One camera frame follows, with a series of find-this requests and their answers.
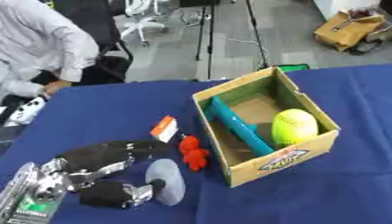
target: ball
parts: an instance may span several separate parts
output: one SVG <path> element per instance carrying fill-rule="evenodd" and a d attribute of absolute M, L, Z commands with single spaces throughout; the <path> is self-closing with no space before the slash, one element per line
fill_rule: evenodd
<path fill-rule="evenodd" d="M 318 133 L 316 118 L 302 109 L 285 110 L 277 114 L 272 123 L 272 138 L 276 146 L 302 143 Z"/>

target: cardboard bag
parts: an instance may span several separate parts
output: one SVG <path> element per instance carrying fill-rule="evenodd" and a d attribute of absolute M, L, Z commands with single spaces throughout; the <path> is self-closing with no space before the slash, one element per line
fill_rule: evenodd
<path fill-rule="evenodd" d="M 347 13 L 340 11 L 330 21 L 318 28 L 314 34 L 317 41 L 335 46 L 343 52 L 355 46 L 384 22 L 385 17 L 381 15 L 350 19 Z"/>

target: green mat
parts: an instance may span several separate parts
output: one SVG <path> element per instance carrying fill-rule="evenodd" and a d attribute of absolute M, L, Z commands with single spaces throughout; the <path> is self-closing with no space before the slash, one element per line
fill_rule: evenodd
<path fill-rule="evenodd" d="M 309 70 L 311 69 L 309 65 L 307 64 L 297 64 L 297 65 L 279 65 L 276 67 L 280 67 L 284 73 L 288 72 L 293 72 L 293 71 L 298 71 L 298 70 Z"/>

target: red plush toy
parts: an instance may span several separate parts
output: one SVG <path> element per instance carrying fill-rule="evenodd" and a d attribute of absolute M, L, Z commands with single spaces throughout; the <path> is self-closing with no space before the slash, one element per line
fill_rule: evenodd
<path fill-rule="evenodd" d="M 184 155 L 184 163 L 189 165 L 193 172 L 207 166 L 208 150 L 200 148 L 200 141 L 195 136 L 185 136 L 179 143 L 179 150 Z"/>
<path fill-rule="evenodd" d="M 210 154 L 208 150 L 195 149 L 184 155 L 184 163 L 189 165 L 189 169 L 198 172 L 200 168 L 207 166 L 207 157 Z"/>
<path fill-rule="evenodd" d="M 200 148 L 200 141 L 195 136 L 184 136 L 184 139 L 179 143 L 179 151 L 182 155 L 198 148 Z"/>

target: gray carpet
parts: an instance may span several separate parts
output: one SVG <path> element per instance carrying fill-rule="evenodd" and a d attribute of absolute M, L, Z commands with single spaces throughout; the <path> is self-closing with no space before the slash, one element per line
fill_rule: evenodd
<path fill-rule="evenodd" d="M 311 68 L 347 67 L 389 63 L 392 45 L 364 56 L 352 56 L 337 52 L 314 41 L 312 32 L 325 20 L 312 1 L 299 0 L 254 0 L 252 1 L 258 21 L 258 30 L 269 63 L 307 63 Z M 185 19 L 190 19 L 200 8 L 184 10 Z M 135 55 L 127 81 L 155 81 L 207 78 L 208 26 L 204 31 L 202 61 L 195 61 L 199 27 L 186 27 L 180 21 L 181 11 L 176 10 L 164 19 L 170 30 L 166 33 L 148 31 L 146 38 L 150 47 L 142 47 L 134 33 L 125 41 Z M 117 18 L 122 27 L 124 17 Z M 213 54 L 213 79 L 235 78 L 256 70 L 260 63 L 257 46 L 227 39 L 255 41 L 245 1 L 224 3 L 216 9 L 216 33 Z"/>

